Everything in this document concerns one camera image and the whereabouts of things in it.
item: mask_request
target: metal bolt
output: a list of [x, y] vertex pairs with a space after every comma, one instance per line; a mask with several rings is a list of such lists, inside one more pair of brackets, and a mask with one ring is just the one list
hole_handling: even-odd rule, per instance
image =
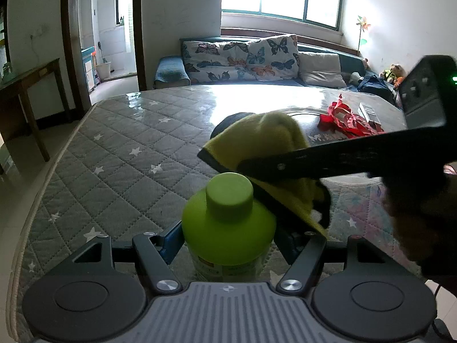
[[157, 289], [162, 291], [173, 291], [178, 288], [179, 284], [175, 280], [160, 280], [157, 283]]
[[284, 280], [280, 284], [281, 288], [287, 291], [297, 291], [302, 288], [302, 283], [298, 280]]

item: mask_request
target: wooden desk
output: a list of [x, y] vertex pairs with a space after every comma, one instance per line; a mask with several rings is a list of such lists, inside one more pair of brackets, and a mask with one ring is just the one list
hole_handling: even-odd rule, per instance
[[[31, 128], [31, 132], [35, 137], [38, 148], [40, 149], [45, 161], [49, 161], [49, 153], [47, 152], [40, 131], [38, 130], [37, 122], [30, 105], [30, 99], [27, 94], [27, 89], [51, 73], [54, 73], [56, 77], [57, 88], [59, 89], [63, 109], [65, 110], [65, 115], [68, 122], [71, 122], [68, 100], [67, 96], [65, 95], [65, 88], [63, 87], [62, 74], [60, 73], [59, 58], [42, 66], [35, 67], [30, 71], [22, 73], [6, 84], [0, 84], [0, 107], [2, 104], [8, 103], [8, 100], [19, 97], [22, 103], [22, 108], [24, 109], [25, 116], [27, 117], [28, 124]], [[0, 174], [3, 174], [3, 169], [1, 166]]]

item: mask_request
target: beige pillow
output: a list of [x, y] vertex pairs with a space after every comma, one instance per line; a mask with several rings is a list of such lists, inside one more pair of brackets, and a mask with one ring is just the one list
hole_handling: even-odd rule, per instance
[[341, 76], [338, 54], [301, 51], [298, 53], [298, 58], [298, 76], [307, 85], [325, 86], [327, 88], [346, 87]]

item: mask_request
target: green bottle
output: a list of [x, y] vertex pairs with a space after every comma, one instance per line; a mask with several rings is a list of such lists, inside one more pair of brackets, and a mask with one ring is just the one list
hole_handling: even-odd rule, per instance
[[254, 281], [273, 240], [276, 218], [254, 199], [249, 179], [223, 173], [187, 202], [182, 230], [200, 279]]

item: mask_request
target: blue sofa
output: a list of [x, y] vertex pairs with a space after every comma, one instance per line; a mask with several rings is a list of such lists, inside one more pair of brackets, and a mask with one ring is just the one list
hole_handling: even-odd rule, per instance
[[[206, 41], [206, 42], [222, 42], [222, 41], [251, 41], [256, 40], [257, 37], [193, 37], [193, 38], [184, 38], [180, 39], [181, 48], [184, 41]], [[347, 78], [353, 72], [358, 72], [361, 76], [366, 74], [374, 74], [371, 71], [365, 70], [365, 67], [362, 62], [362, 58], [356, 57], [351, 54], [346, 54], [341, 51], [335, 51], [331, 49], [326, 49], [322, 47], [315, 47], [311, 45], [298, 44], [298, 51], [312, 51], [318, 53], [333, 53], [338, 54], [340, 57], [341, 72], [347, 74]], [[184, 63], [182, 61], [182, 56], [169, 56], [161, 58], [159, 65], [157, 67], [157, 72], [155, 74], [155, 88], [163, 89], [176, 86], [187, 86], [190, 85], [189, 76], [184, 70]], [[258, 81], [230, 81], [229, 83], [260, 83]], [[270, 81], [262, 82], [262, 84], [269, 85], [288, 85], [288, 86], [309, 86], [305, 84], [301, 79], [290, 79], [290, 80], [280, 80], [280, 81]], [[352, 91], [357, 91], [357, 86], [348, 84], [345, 88]]]

